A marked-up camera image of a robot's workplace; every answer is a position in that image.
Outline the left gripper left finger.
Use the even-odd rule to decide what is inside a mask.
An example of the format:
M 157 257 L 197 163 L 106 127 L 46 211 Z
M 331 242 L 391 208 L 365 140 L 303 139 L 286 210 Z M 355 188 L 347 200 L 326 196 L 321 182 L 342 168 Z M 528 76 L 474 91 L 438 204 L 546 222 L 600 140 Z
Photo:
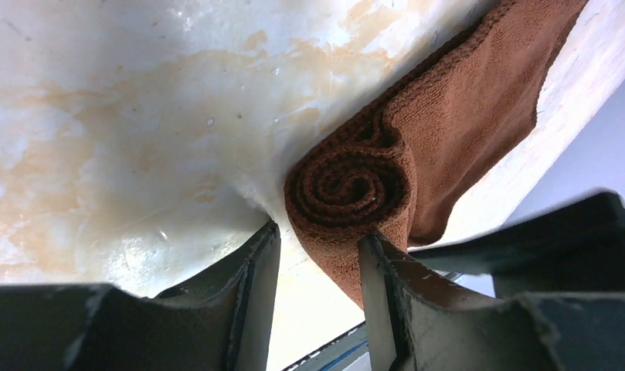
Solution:
M 0 370 L 264 370 L 280 231 L 154 298 L 112 284 L 0 285 Z

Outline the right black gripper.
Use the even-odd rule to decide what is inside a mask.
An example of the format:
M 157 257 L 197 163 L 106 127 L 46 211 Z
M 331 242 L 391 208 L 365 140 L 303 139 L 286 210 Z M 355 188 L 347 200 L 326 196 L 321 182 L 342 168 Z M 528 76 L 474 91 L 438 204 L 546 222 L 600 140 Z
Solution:
M 610 190 L 459 243 L 411 252 L 438 271 L 489 274 L 497 296 L 625 292 L 625 204 Z

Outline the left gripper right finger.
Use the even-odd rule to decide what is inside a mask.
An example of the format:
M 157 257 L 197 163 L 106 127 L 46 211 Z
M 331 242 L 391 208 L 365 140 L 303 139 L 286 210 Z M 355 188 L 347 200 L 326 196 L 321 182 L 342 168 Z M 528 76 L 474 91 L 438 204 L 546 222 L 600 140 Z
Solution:
M 358 255 L 374 370 L 625 370 L 625 273 L 541 264 L 489 297 L 377 234 Z

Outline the brown towel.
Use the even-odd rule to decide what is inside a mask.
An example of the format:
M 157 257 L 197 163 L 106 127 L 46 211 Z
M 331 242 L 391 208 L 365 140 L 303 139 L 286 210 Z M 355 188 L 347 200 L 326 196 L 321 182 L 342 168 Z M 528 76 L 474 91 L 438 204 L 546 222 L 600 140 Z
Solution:
M 537 121 L 583 1 L 500 1 L 312 148 L 284 200 L 310 258 L 362 305 L 358 242 L 438 241 L 457 200 Z

